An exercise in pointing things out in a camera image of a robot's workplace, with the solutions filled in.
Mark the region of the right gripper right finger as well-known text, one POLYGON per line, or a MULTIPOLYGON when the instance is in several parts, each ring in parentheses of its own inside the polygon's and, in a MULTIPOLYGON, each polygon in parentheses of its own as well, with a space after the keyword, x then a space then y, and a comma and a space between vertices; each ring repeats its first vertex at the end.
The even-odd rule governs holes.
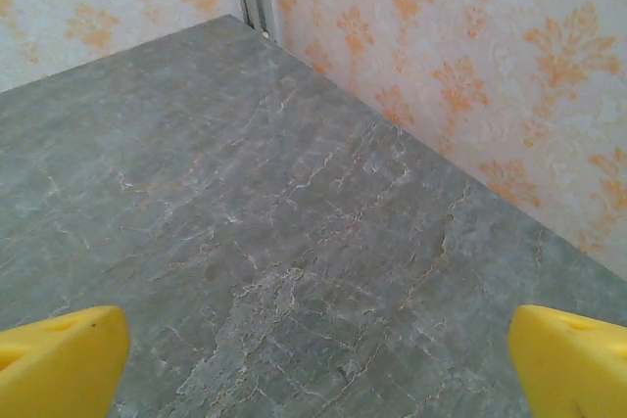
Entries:
POLYGON ((534 417, 626 415, 626 328, 526 304, 514 312, 508 348, 534 417))

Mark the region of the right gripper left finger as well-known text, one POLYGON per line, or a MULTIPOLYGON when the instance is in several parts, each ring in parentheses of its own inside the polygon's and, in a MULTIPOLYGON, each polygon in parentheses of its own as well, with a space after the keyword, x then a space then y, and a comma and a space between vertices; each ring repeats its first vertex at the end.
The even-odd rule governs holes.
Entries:
POLYGON ((106 417, 130 351, 123 309, 86 308, 1 332, 3 417, 106 417))

